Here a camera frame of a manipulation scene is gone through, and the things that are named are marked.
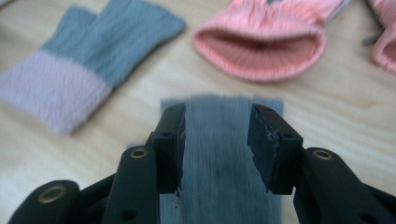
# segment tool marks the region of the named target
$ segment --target gray fabric strip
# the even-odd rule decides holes
[[[279,100],[196,96],[167,100],[186,104],[181,205],[175,195],[161,196],[162,224],[280,223],[280,200],[265,192],[248,147],[251,104],[282,114]]]

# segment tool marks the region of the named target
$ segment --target knitted fabric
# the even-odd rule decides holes
[[[396,73],[396,1],[370,0],[385,27],[373,50],[373,60],[389,72]]]
[[[111,0],[100,15],[70,7],[55,34],[0,76],[0,100],[69,134],[185,22],[138,0]]]
[[[282,113],[279,100],[195,96],[186,105],[181,204],[161,195],[161,221],[172,224],[280,223],[280,200],[266,193],[248,147],[251,104]]]
[[[290,78],[311,68],[327,39],[323,26],[349,0],[233,0],[198,27],[193,44],[225,73],[253,81]]]

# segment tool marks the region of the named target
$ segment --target pink glove cuff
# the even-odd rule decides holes
[[[195,31],[193,44],[216,67],[237,77],[270,81],[297,76],[325,50],[321,22],[302,10],[290,15],[282,7],[271,9],[231,4]]]
[[[387,27],[377,40],[373,60],[387,71],[396,73],[396,23]]]

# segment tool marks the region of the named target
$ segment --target wooden table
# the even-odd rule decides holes
[[[371,186],[396,195],[396,76],[370,60],[361,41],[376,32],[361,0],[327,25],[329,45],[320,62],[288,81],[254,84],[224,76],[194,51],[195,28],[228,1],[163,0],[187,29],[155,50],[77,132],[54,135],[40,122],[0,103],[0,223],[8,221],[36,187],[71,179],[83,189],[113,174],[127,145],[142,144],[161,116],[160,102],[197,94],[276,97],[285,120],[305,147],[339,154]],[[53,34],[70,5],[99,12],[105,0],[20,0],[0,11],[0,73]],[[292,197],[284,197],[283,223],[298,223]]]

